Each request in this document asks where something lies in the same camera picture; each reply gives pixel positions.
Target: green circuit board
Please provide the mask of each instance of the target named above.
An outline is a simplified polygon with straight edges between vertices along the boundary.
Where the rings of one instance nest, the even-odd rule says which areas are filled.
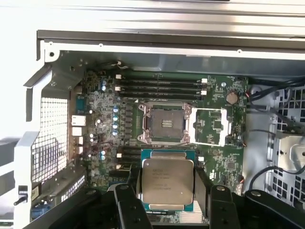
[[[168,143],[177,141],[178,135],[174,133],[152,137],[157,139],[156,144],[139,140],[144,121],[144,111],[139,106],[152,102],[155,103],[153,110],[159,112],[152,113],[144,123],[151,134],[162,133],[151,126],[160,122],[160,110],[166,116],[166,112],[173,109],[183,112],[183,104],[196,109],[192,127],[194,139],[199,144],[179,144],[174,148],[196,149],[197,158],[200,158],[196,165],[203,167],[215,184],[226,185],[241,194],[244,150],[240,136],[245,131],[247,78],[130,70],[88,71],[82,86],[83,94],[78,97],[85,105],[77,109],[77,113],[94,111],[89,114],[88,134],[84,138],[86,153],[90,154],[84,159],[90,186],[107,191],[111,184],[125,182],[130,165],[140,160],[141,149],[167,147]],[[164,118],[162,125],[172,127],[177,126],[177,122]],[[180,129],[186,129],[185,123],[179,124],[177,131]],[[224,130],[228,133],[221,140]],[[95,136],[93,142],[90,134]],[[177,216],[175,220],[173,216],[170,218],[171,222],[177,221]]]

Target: screw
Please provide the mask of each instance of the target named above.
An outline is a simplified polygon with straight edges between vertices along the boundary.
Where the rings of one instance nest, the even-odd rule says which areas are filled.
[[[261,196],[261,194],[257,191],[252,191],[251,194],[255,197],[260,197]]]
[[[217,186],[217,190],[218,190],[218,191],[225,191],[225,188],[222,187],[222,186]]]

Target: capacitor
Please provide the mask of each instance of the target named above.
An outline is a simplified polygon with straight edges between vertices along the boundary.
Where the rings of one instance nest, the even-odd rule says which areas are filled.
[[[117,129],[117,128],[119,127],[119,125],[118,125],[117,123],[114,123],[114,124],[112,125],[112,127],[113,127],[113,129]]]
[[[235,92],[230,92],[229,94],[227,94],[225,99],[229,104],[234,105],[238,102],[238,94],[236,94]]]

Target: motherboard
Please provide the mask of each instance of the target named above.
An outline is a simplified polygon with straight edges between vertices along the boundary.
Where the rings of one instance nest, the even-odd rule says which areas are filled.
[[[192,149],[195,167],[241,194],[247,78],[90,70],[81,86],[76,113],[89,119],[83,160],[90,186],[105,192],[126,182],[143,149]],[[153,218],[178,222],[179,214]]]

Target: chip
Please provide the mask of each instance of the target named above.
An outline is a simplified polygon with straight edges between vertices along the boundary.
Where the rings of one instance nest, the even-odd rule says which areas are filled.
[[[184,110],[152,109],[151,137],[183,138]]]
[[[142,169],[142,201],[148,204],[187,205],[193,201],[191,160],[146,159]]]
[[[227,168],[228,169],[235,169],[235,163],[234,162],[228,162],[227,163]]]

